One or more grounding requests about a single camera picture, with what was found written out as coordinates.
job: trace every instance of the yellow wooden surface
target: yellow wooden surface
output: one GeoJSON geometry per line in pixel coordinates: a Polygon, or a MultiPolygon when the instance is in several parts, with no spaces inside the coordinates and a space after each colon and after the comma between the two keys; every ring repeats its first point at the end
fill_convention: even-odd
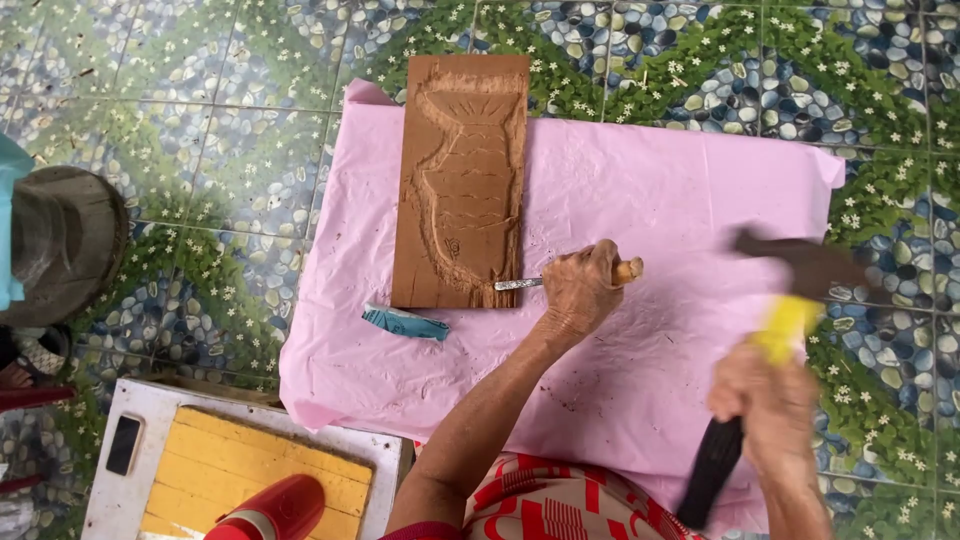
{"type": "Polygon", "coordinates": [[[172,524],[209,531],[215,520],[277,480],[318,479],[326,509],[313,540],[349,540],[360,528],[372,469],[192,407],[174,417],[141,530],[186,536],[172,524]]]}

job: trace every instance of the printed shirt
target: printed shirt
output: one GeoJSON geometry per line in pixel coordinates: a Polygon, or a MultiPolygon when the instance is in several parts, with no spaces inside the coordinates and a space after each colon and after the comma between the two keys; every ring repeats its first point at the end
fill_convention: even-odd
{"type": "Polygon", "coordinates": [[[383,540],[703,540],[601,467],[504,453],[467,500],[463,529],[423,522],[383,540]]]}

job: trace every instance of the blue cloth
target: blue cloth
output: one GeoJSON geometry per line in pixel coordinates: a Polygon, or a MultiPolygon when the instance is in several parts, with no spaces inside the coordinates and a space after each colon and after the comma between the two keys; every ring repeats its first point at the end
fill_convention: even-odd
{"type": "Polygon", "coordinates": [[[34,170],[34,159],[4,135],[0,135],[0,310],[23,300],[23,284],[11,272],[11,214],[13,184],[34,170]]]}
{"type": "Polygon", "coordinates": [[[367,302],[363,306],[363,318],[390,333],[407,337],[423,337],[443,341],[450,327],[440,321],[426,319],[392,307],[367,302]]]}

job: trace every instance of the chair leg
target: chair leg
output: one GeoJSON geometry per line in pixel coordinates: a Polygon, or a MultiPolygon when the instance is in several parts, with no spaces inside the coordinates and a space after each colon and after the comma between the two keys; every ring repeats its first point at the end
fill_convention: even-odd
{"type": "Polygon", "coordinates": [[[14,410],[16,408],[47,405],[60,400],[70,400],[75,397],[77,397],[77,389],[73,386],[0,390],[0,412],[14,410]]]}
{"type": "Polygon", "coordinates": [[[12,493],[25,487],[34,487],[43,481],[43,475],[30,475],[22,479],[14,479],[0,482],[0,494],[12,493]]]}

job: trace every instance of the hammer head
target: hammer head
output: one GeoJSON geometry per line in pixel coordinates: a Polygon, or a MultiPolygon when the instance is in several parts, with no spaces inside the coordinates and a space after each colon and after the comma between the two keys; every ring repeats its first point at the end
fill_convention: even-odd
{"type": "Polygon", "coordinates": [[[741,228],[732,250],[748,257],[776,257],[790,266],[793,283],[789,293],[810,300],[823,300],[834,283],[865,286],[874,302],[887,296],[864,274],[866,266],[853,260],[850,252],[815,244],[802,238],[765,240],[750,227],[741,228]]]}

